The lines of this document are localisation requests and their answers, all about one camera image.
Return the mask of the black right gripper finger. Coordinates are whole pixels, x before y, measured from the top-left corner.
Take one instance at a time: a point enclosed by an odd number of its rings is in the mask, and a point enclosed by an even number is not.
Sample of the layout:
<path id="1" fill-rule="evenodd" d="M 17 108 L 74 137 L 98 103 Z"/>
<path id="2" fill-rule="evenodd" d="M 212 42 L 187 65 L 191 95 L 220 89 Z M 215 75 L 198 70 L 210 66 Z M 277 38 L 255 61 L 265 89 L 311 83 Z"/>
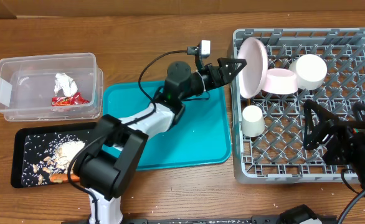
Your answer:
<path id="1" fill-rule="evenodd" d="M 331 126 L 337 123 L 339 118 L 313 100 L 305 101 L 303 111 L 305 115 L 303 147 L 306 150 L 314 150 L 328 141 Z"/>
<path id="2" fill-rule="evenodd" d="M 365 104 L 359 101 L 355 102 L 352 106 L 352 112 L 356 121 L 364 121 L 363 111 L 365 112 Z"/>

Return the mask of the pink plate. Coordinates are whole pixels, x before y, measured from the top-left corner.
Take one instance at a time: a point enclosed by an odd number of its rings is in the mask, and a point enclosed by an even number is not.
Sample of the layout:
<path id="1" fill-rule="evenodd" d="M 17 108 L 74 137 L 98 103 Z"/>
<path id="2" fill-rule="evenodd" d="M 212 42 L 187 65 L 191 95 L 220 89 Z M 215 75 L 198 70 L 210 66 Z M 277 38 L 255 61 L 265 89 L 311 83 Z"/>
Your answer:
<path id="1" fill-rule="evenodd" d="M 239 73 L 239 88 L 241 96 L 249 99 L 257 95 L 265 83 L 268 70 L 267 51 L 261 41 L 250 37 L 243 41 L 237 58 L 247 62 Z"/>

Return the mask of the pink bowl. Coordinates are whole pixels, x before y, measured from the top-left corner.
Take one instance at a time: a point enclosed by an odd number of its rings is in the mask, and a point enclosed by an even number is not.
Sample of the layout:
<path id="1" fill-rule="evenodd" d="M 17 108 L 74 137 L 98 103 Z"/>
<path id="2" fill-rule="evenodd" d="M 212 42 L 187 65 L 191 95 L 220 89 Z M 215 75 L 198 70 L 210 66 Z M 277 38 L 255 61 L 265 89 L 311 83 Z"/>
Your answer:
<path id="1" fill-rule="evenodd" d="M 269 69 L 262 90 L 276 95 L 296 93 L 298 91 L 297 75 L 284 68 Z"/>

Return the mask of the white bowl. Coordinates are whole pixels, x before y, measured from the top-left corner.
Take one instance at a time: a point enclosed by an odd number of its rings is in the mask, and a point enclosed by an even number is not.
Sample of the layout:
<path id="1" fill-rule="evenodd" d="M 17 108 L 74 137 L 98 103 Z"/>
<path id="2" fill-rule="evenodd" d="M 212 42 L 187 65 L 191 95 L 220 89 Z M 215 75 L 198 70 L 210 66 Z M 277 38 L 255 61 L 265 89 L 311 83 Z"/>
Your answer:
<path id="1" fill-rule="evenodd" d="M 319 88 L 327 74 L 325 61 L 313 54 L 300 56 L 291 63 L 289 70 L 296 74 L 299 89 L 315 90 Z"/>

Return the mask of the white plastic cup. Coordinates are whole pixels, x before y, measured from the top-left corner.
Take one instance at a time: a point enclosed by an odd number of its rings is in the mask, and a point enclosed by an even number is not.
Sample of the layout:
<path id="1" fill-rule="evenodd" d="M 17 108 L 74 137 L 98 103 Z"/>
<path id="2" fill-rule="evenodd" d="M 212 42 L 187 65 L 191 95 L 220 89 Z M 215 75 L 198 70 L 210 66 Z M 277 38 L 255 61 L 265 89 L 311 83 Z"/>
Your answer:
<path id="1" fill-rule="evenodd" d="M 244 108 L 241 129 L 248 137 L 256 137 L 264 132 L 265 121 L 262 110 L 258 106 L 250 105 Z"/>

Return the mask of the red snack wrapper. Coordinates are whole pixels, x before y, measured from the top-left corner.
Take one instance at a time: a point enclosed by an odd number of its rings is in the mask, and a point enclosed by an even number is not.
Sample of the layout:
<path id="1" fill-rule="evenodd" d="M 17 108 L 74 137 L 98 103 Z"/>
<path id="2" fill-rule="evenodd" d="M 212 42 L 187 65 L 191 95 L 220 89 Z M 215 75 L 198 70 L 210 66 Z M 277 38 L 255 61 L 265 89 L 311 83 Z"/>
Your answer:
<path id="1" fill-rule="evenodd" d="M 73 96 L 53 97 L 51 106 L 70 106 L 70 105 L 84 105 L 89 103 L 84 99 L 80 92 L 76 92 Z"/>

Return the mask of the white tissue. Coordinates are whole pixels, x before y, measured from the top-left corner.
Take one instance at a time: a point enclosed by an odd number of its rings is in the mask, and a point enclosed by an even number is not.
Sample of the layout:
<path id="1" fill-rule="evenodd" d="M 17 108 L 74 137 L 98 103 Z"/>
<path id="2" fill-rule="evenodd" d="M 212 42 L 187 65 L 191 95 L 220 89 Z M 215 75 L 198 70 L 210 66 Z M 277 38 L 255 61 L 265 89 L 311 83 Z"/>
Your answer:
<path id="1" fill-rule="evenodd" d="M 63 91 L 65 97 L 71 97 L 77 93 L 78 87 L 73 78 L 66 75 L 65 73 L 57 73 L 55 75 L 55 86 L 54 86 L 55 96 L 58 95 L 58 92 L 60 90 Z"/>

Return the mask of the orange carrot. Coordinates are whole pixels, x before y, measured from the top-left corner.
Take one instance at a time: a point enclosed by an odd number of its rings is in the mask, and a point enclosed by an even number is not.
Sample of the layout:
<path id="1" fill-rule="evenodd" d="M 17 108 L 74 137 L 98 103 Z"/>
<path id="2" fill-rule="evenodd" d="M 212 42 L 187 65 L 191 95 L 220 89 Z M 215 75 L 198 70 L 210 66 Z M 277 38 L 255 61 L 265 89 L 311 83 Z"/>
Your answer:
<path id="1" fill-rule="evenodd" d="M 72 180 L 72 182 L 78 182 L 80 180 L 80 178 L 77 175 L 71 174 L 70 178 Z M 50 181 L 52 183 L 66 183 L 68 182 L 68 177 L 67 174 L 52 174 L 50 176 Z"/>

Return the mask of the peanut and rice scraps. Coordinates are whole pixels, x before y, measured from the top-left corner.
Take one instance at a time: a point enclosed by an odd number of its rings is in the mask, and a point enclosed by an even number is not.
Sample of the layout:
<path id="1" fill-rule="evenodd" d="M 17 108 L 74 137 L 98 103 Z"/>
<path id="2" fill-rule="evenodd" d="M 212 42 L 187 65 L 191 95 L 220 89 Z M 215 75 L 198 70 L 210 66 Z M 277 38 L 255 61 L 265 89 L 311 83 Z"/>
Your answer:
<path id="1" fill-rule="evenodd" d="M 73 157 L 90 137 L 89 130 L 29 134 L 24 138 L 21 184 L 23 187 L 58 184 L 52 174 L 67 174 Z"/>

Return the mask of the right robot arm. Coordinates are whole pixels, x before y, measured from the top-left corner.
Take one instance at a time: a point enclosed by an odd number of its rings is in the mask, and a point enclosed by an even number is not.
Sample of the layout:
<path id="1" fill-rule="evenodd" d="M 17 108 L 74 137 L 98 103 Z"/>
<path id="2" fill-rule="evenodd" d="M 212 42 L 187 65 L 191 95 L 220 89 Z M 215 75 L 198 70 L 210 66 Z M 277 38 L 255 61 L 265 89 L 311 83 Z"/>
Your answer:
<path id="1" fill-rule="evenodd" d="M 365 189 L 365 104 L 353 106 L 354 121 L 342 121 L 336 117 L 324 121 L 323 134 L 331 139 L 326 144 L 323 160 L 328 165 L 350 165 Z"/>

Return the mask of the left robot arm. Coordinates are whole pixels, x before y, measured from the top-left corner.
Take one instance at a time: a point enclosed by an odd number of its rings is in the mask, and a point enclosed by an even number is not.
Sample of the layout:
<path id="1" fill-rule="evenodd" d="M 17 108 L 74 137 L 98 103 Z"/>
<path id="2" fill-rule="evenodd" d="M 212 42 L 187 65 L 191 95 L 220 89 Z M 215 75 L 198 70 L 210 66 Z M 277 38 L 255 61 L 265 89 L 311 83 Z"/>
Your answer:
<path id="1" fill-rule="evenodd" d="M 71 160 L 67 174 L 88 194 L 91 214 L 87 223 L 121 223 L 121 196 L 129 186 L 148 140 L 178 124 L 184 100 L 231 83 L 246 66 L 244 59 L 219 58 L 218 65 L 201 65 L 192 72 L 182 61 L 167 69 L 163 91 L 150 98 L 148 107 L 127 118 L 102 116 L 92 140 Z"/>

